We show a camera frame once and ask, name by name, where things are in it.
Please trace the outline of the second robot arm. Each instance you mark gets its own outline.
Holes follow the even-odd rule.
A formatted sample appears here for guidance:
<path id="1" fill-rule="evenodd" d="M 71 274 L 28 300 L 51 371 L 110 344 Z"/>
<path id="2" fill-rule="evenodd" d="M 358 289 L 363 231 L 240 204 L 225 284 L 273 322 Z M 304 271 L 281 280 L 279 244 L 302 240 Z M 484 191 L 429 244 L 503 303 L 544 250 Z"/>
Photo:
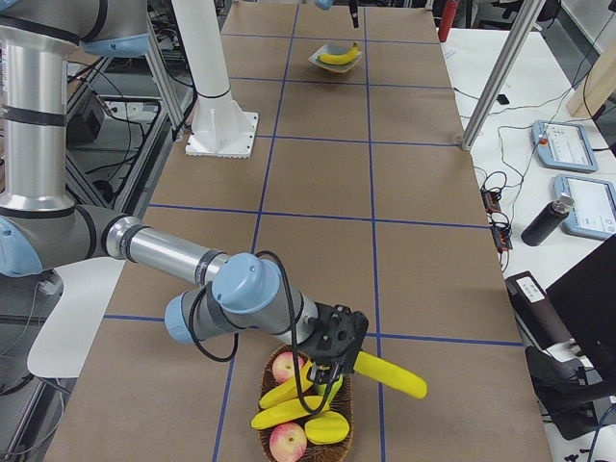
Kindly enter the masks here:
<path id="1" fill-rule="evenodd" d="M 316 7 L 324 12 L 328 12 L 333 9 L 341 9 L 345 7 L 348 11 L 352 27 L 354 29 L 360 28 L 360 19 L 359 19 L 359 2 L 357 0 L 347 0 L 347 1 L 335 1 L 335 0 L 315 0 L 314 4 Z"/>

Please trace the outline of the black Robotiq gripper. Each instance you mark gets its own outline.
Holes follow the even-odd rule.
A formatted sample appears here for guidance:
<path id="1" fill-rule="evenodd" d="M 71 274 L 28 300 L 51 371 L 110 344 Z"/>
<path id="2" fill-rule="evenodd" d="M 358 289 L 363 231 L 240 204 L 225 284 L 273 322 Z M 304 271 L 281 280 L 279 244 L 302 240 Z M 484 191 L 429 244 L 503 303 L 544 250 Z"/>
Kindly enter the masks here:
<path id="1" fill-rule="evenodd" d="M 337 380 L 341 374 L 353 373 L 369 321 L 363 313 L 344 305 L 316 306 L 318 313 L 307 321 L 310 335 L 298 349 L 313 362 L 307 373 L 309 380 Z"/>

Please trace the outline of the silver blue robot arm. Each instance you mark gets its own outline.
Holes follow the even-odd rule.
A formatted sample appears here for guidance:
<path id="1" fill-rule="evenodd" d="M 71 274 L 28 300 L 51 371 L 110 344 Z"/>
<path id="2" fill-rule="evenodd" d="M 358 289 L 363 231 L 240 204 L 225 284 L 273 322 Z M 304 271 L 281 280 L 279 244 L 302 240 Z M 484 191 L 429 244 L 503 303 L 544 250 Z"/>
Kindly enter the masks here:
<path id="1" fill-rule="evenodd" d="M 2 273 L 22 277 L 101 256 L 129 260 L 193 284 L 165 313 L 177 342 L 200 346 L 258 327 L 311 358 L 313 382 L 357 372 L 367 318 L 311 300 L 289 283 L 275 254 L 231 256 L 115 210 L 78 205 L 66 193 L 68 57 L 83 50 L 134 58 L 149 44 L 142 1 L 2 3 Z"/>

